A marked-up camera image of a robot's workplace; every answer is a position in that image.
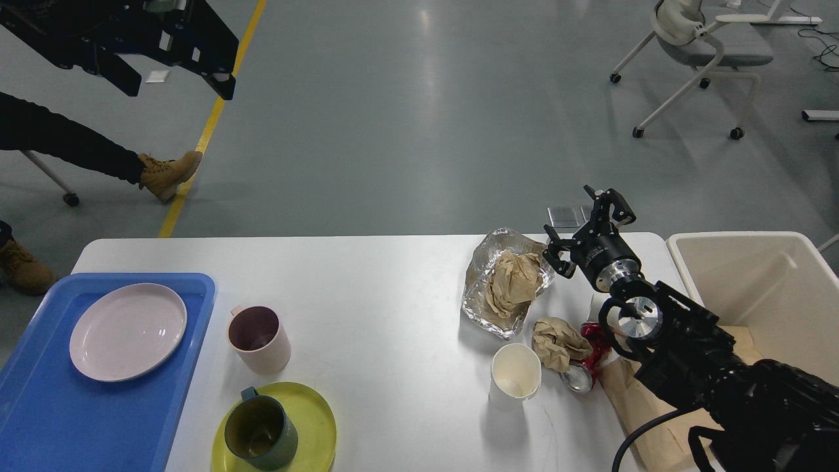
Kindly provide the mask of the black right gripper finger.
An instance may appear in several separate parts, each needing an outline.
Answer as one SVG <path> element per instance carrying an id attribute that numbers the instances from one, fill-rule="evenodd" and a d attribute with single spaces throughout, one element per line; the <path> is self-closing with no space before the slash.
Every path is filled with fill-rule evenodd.
<path id="1" fill-rule="evenodd" d="M 557 275 L 571 279 L 575 274 L 577 263 L 573 259 L 563 260 L 562 254 L 572 254 L 572 251 L 577 248 L 577 241 L 560 238 L 554 227 L 549 224 L 543 225 L 543 230 L 545 230 L 549 239 L 547 248 L 543 251 L 543 259 L 554 269 Z"/>
<path id="2" fill-rule="evenodd" d="M 589 221 L 584 225 L 588 235 L 601 237 L 618 234 L 619 228 L 637 221 L 637 215 L 620 192 L 612 188 L 596 190 L 590 185 L 584 185 L 583 189 L 593 200 Z"/>

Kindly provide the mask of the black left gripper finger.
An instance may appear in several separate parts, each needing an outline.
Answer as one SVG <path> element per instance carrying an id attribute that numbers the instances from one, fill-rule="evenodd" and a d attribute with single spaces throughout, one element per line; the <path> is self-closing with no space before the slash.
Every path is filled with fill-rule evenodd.
<path id="1" fill-rule="evenodd" d="M 98 75 L 131 98 L 138 95 L 142 84 L 141 75 L 122 57 L 111 52 L 98 53 Z"/>
<path id="2" fill-rule="evenodd" d="M 233 74 L 234 68 L 234 62 L 228 64 L 201 62 L 200 76 L 219 98 L 230 101 L 233 99 L 237 83 L 236 77 Z"/>

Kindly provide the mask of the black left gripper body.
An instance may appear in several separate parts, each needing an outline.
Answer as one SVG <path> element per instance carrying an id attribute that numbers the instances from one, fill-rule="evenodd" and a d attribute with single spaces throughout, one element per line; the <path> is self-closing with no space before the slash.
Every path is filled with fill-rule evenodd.
<path id="1" fill-rule="evenodd" d="M 66 45 L 231 73 L 239 39 L 207 1 L 67 1 Z"/>

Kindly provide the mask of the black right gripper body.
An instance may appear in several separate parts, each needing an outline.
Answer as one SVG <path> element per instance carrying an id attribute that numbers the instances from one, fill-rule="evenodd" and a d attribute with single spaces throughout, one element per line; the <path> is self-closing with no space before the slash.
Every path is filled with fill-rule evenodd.
<path id="1" fill-rule="evenodd" d="M 641 260 L 617 230 L 598 234 L 581 228 L 574 240 L 572 262 L 597 292 L 609 293 L 617 282 L 644 278 Z"/>

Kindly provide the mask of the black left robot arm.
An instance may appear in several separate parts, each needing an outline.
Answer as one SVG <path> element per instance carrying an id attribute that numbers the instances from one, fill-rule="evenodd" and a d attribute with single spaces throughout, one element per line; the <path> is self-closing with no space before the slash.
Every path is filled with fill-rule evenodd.
<path id="1" fill-rule="evenodd" d="M 143 77 L 124 56 L 182 67 L 223 100 L 235 93 L 239 39 L 206 1 L 3 1 L 2 25 L 52 65 L 133 98 Z"/>

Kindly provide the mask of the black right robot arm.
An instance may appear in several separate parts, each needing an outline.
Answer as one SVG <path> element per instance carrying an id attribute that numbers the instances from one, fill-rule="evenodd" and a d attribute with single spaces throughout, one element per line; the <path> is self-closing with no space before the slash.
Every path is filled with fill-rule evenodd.
<path id="1" fill-rule="evenodd" d="M 543 259 L 565 278 L 581 268 L 606 299 L 597 324 L 610 347 L 640 364 L 635 378 L 673 406 L 638 427 L 612 460 L 620 469 L 636 439 L 669 420 L 706 410 L 719 428 L 693 426 L 694 464 L 711 471 L 702 439 L 726 471 L 836 471 L 837 388 L 794 366 L 761 359 L 746 364 L 716 314 L 665 282 L 652 283 L 619 228 L 636 215 L 620 192 L 584 187 L 590 218 L 569 239 L 545 225 Z"/>

